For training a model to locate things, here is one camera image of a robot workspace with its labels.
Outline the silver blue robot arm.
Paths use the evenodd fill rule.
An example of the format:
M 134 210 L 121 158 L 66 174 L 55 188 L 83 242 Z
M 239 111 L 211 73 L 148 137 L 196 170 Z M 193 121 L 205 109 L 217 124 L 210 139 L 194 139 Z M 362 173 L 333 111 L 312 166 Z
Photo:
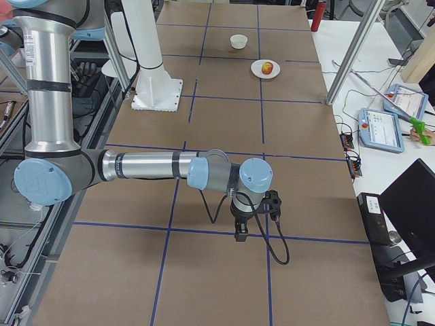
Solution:
M 51 206 L 98 183 L 115 179 L 184 179 L 200 191 L 232 200 L 234 237 L 244 241 L 247 222 L 261 214 L 278 220 L 280 199 L 270 189 L 271 166 L 259 158 L 233 164 L 220 150 L 116 153 L 82 149 L 73 138 L 71 38 L 105 36 L 102 1 L 13 1 L 22 29 L 31 115 L 31 142 L 14 172 L 18 191 Z

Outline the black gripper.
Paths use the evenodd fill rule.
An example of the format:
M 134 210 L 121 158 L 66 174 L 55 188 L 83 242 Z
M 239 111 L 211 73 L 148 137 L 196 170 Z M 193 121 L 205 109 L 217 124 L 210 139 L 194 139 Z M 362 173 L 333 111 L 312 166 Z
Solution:
M 254 213 L 240 210 L 233 202 L 230 205 L 230 212 L 234 217 L 234 238 L 237 242 L 245 242 L 249 233 L 247 222 L 254 216 Z

